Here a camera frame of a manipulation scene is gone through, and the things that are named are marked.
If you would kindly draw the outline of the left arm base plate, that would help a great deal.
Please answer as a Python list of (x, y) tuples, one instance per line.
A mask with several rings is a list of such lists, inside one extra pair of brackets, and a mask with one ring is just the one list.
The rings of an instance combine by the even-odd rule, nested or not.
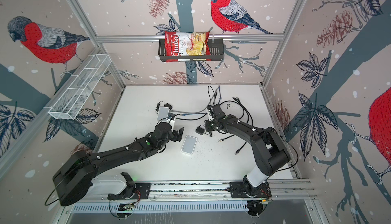
[(147, 200), (151, 189), (150, 183), (132, 183), (120, 193), (108, 194), (108, 200)]

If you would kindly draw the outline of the black adapter with cord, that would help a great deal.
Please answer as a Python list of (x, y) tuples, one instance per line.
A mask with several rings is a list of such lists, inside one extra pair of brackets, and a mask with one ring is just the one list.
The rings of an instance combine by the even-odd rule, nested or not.
[(169, 110), (172, 110), (173, 109), (173, 106), (169, 103), (165, 103), (163, 101), (159, 101), (157, 104), (156, 104), (156, 108), (155, 108), (155, 111), (156, 112), (159, 112), (160, 108), (161, 107), (166, 107), (168, 108)]

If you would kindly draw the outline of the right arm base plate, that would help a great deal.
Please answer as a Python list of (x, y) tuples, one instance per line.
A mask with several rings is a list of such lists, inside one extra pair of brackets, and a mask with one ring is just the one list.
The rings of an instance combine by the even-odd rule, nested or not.
[(233, 199), (270, 199), (272, 196), (268, 182), (261, 183), (258, 187), (252, 187), (247, 182), (230, 182), (226, 191), (230, 193)]

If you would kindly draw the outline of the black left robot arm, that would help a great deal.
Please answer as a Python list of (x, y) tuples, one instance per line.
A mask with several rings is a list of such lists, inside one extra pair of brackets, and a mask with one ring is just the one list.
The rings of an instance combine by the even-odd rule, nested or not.
[(129, 145), (99, 153), (75, 152), (53, 176), (60, 205), (70, 206), (81, 200), (98, 175), (163, 152), (169, 141), (181, 141), (183, 132), (183, 127), (174, 130), (170, 123), (160, 122), (153, 132)]

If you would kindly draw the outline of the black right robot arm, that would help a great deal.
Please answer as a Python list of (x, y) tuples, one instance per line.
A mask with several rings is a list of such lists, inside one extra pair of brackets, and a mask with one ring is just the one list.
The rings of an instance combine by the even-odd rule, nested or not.
[(226, 115), (219, 104), (207, 106), (208, 132), (223, 131), (235, 135), (251, 145), (256, 166), (244, 177), (243, 183), (256, 188), (265, 183), (290, 160), (291, 156), (280, 135), (272, 127), (258, 128), (234, 115)]

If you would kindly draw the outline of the black power adapter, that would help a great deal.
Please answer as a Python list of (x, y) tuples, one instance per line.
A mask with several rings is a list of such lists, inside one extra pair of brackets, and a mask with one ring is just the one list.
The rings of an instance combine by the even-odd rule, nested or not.
[(195, 130), (195, 132), (199, 135), (204, 135), (205, 134), (205, 129), (203, 128), (202, 125), (198, 126)]

